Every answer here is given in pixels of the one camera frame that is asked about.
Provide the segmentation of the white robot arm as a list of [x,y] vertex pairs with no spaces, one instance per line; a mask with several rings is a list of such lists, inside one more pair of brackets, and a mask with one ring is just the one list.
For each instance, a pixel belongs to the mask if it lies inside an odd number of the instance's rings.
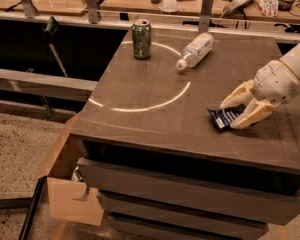
[[300,95],[300,43],[277,60],[260,68],[253,79],[240,84],[220,105],[221,109],[244,104],[244,112],[231,124],[244,129],[263,120],[281,104]]

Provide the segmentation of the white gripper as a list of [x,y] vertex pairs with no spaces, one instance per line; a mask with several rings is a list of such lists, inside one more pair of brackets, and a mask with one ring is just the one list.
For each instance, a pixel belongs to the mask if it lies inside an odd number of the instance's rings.
[[244,129],[271,115],[275,105],[287,104],[298,95],[300,81],[296,75],[279,60],[272,60],[257,71],[253,81],[241,83],[221,102],[220,108],[249,103],[230,124],[232,129]]

